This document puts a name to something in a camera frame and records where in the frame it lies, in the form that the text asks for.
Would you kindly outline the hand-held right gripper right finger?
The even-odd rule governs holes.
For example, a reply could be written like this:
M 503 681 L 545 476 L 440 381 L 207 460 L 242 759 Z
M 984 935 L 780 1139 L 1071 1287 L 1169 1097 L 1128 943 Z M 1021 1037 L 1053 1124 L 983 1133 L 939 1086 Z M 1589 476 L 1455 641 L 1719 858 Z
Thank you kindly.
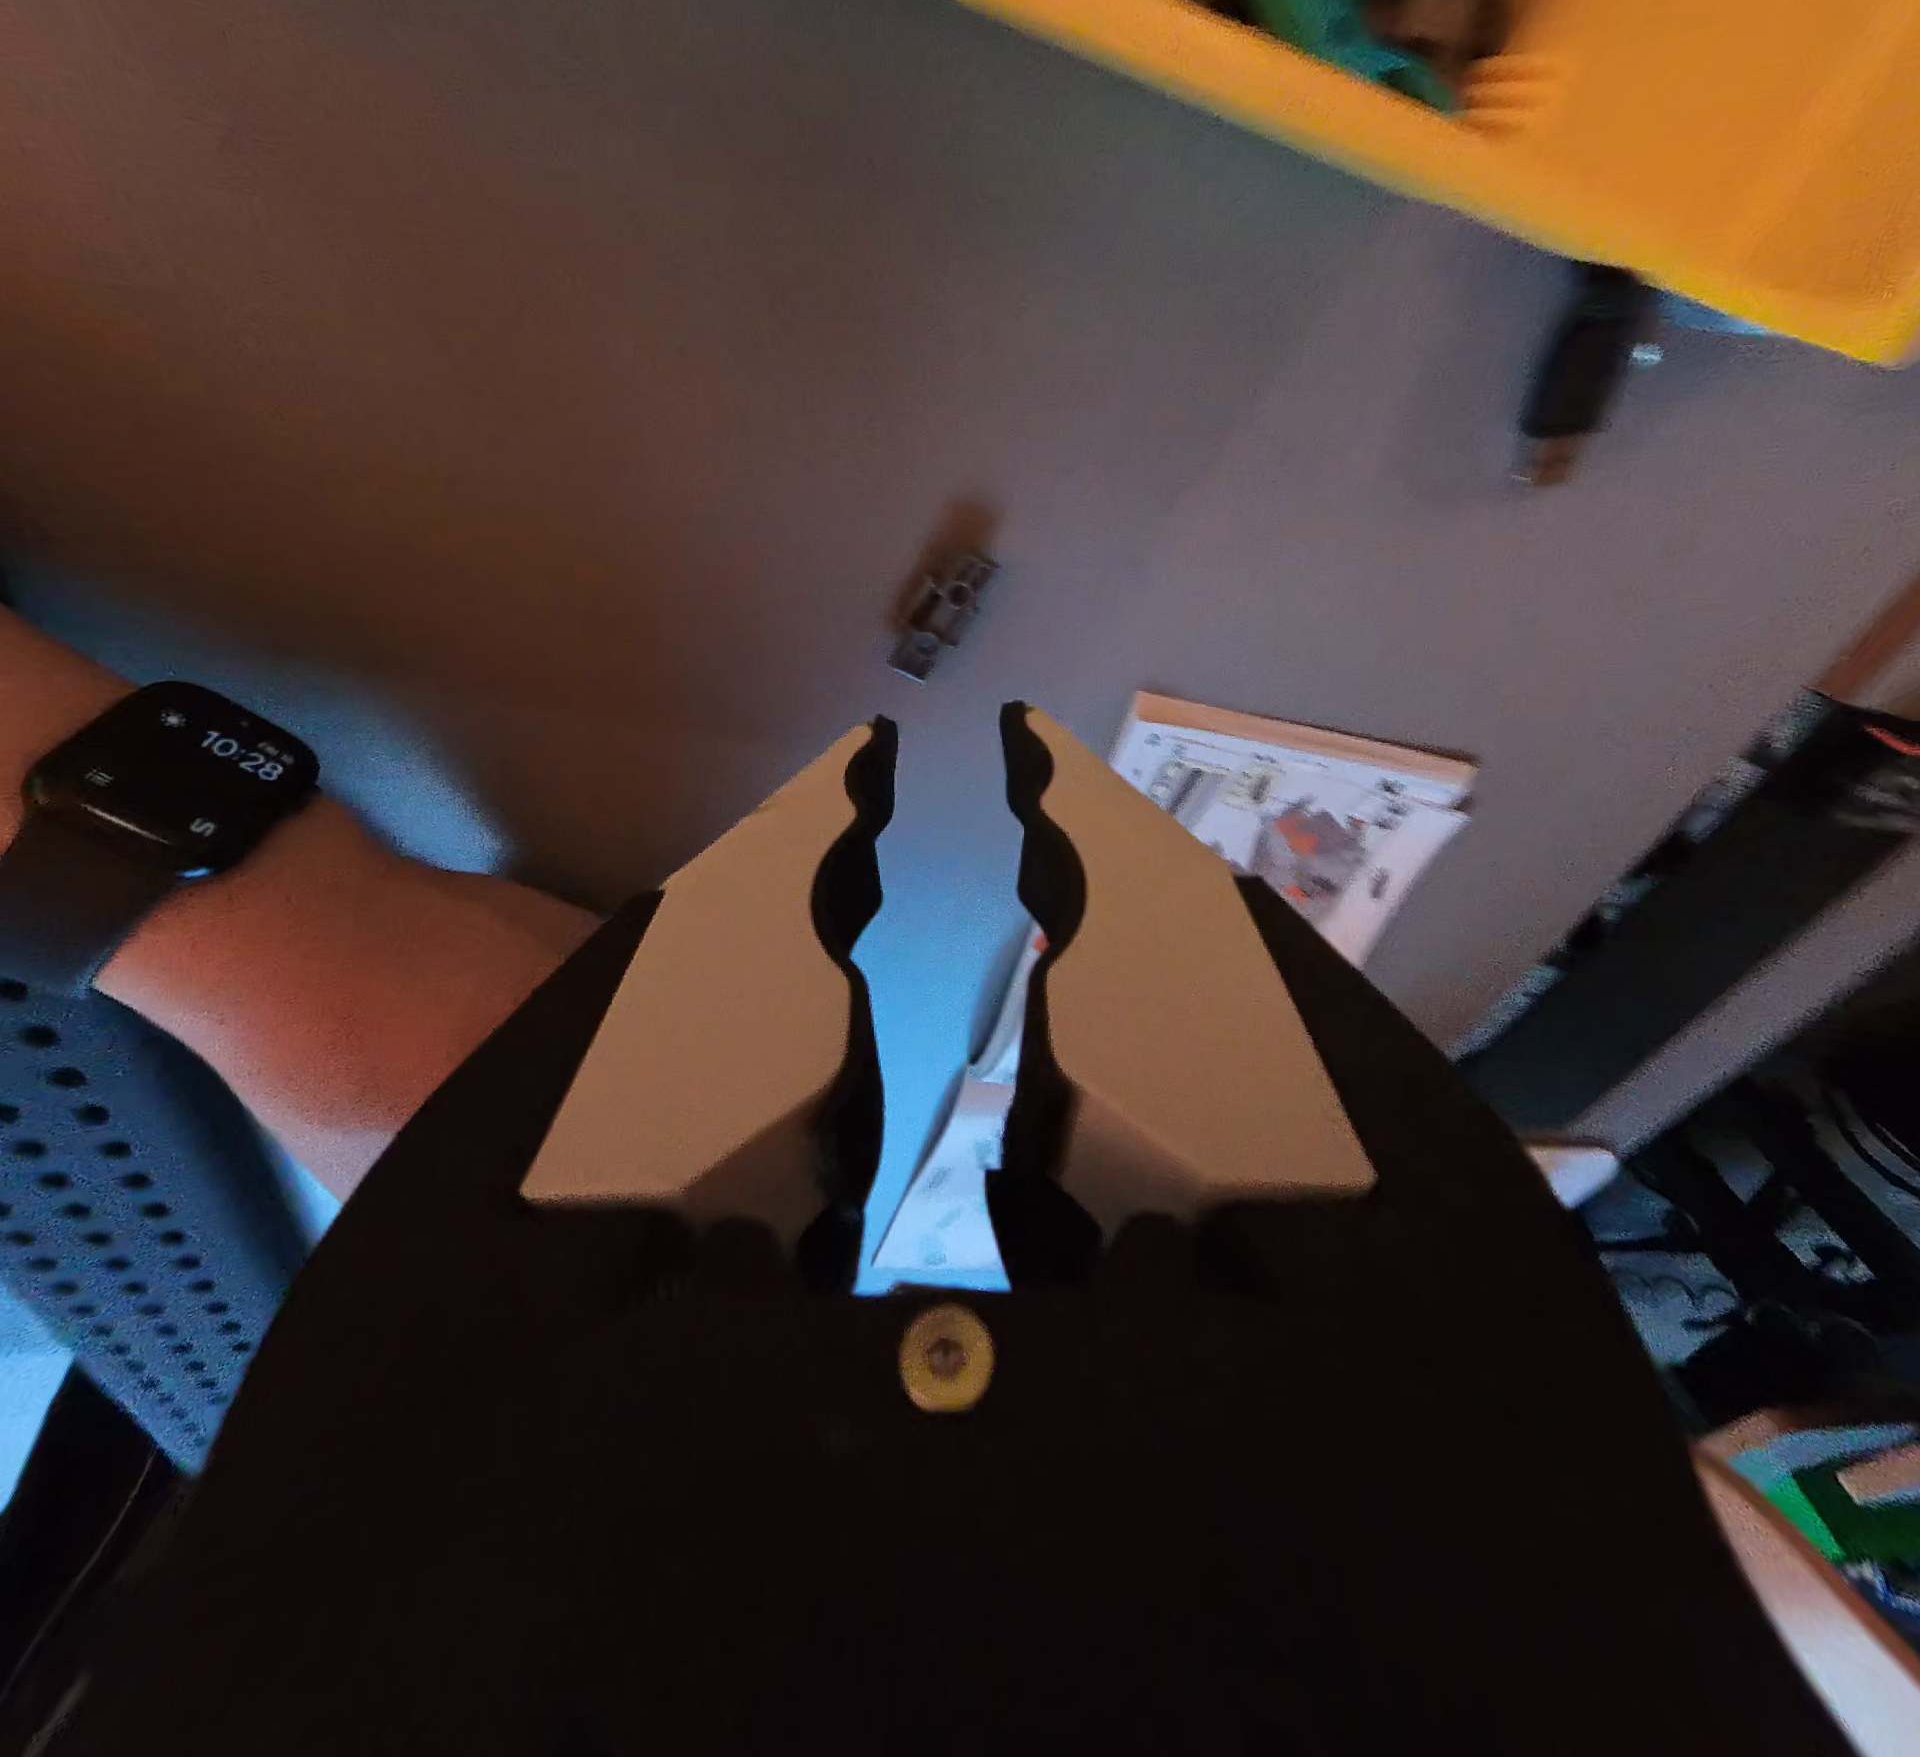
M 1140 1218 L 1372 1195 L 1230 865 L 1039 706 L 1006 703 L 998 736 L 1044 939 L 996 1167 L 1009 1287 L 1088 1283 Z

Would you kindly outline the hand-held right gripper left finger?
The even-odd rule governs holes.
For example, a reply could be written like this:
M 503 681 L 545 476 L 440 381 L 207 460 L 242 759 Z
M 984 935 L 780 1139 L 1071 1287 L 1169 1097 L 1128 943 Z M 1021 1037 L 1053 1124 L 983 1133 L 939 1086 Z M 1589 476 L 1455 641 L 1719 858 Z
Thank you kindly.
M 852 1290 L 883 1150 L 869 987 L 899 728 L 840 736 L 662 886 L 523 1177 L 545 1210 L 766 1229 Z

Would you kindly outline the grey track link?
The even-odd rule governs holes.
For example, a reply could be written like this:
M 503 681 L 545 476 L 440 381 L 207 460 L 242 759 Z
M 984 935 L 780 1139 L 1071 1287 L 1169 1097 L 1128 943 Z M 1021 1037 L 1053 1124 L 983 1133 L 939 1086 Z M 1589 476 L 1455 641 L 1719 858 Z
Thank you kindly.
M 899 595 L 890 669 L 908 682 L 927 684 L 945 655 L 966 640 L 998 574 L 998 560 L 973 546 L 953 546 L 933 560 Z

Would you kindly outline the grey desk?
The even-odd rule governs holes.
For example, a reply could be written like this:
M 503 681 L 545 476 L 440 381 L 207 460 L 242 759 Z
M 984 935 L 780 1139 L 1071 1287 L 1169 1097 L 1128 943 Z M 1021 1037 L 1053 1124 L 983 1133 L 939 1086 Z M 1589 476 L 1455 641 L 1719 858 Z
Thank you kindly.
M 2 9 L 22 600 L 599 907 L 896 716 L 894 1163 L 1017 937 L 1005 700 L 1478 759 L 1374 960 L 1450 1042 L 1916 566 L 1913 372 L 1683 333 L 1525 490 L 1551 258 L 946 0 Z

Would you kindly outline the person's left hand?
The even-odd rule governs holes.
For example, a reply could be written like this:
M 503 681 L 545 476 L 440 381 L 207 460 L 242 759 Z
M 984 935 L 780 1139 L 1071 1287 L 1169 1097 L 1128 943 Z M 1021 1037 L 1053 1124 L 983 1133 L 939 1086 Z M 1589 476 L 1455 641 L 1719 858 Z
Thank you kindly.
M 523 883 L 404 858 L 320 800 L 150 911 L 99 974 L 333 1196 L 598 930 Z

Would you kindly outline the open instruction booklet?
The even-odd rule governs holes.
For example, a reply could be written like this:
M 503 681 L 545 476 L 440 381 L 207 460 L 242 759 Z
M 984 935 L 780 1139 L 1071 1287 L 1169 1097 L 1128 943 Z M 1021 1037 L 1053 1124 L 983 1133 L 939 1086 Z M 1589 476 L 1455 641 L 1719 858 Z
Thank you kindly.
M 1471 759 L 1136 692 L 1109 765 L 1238 875 L 1261 880 L 1362 966 L 1409 894 L 1466 826 Z M 987 996 L 991 1020 L 888 1223 L 874 1290 L 995 1290 L 984 1181 L 1015 1097 L 1038 923 Z

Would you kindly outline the black perforated chair back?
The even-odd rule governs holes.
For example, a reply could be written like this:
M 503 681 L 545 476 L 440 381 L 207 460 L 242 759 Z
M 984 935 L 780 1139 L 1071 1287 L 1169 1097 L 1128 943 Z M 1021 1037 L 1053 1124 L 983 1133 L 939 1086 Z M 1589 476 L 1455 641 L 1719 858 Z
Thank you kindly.
M 182 1475 L 205 1470 L 322 1206 L 180 1042 L 2 979 L 5 1292 Z

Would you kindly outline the yellow plastic bin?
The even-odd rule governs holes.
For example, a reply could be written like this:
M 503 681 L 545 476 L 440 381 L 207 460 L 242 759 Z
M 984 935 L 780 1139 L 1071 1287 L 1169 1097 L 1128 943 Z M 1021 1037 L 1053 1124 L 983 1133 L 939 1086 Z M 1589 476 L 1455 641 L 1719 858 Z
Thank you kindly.
M 1918 0 L 1525 0 L 1455 113 L 1189 0 L 954 0 L 1397 196 L 1916 356 Z

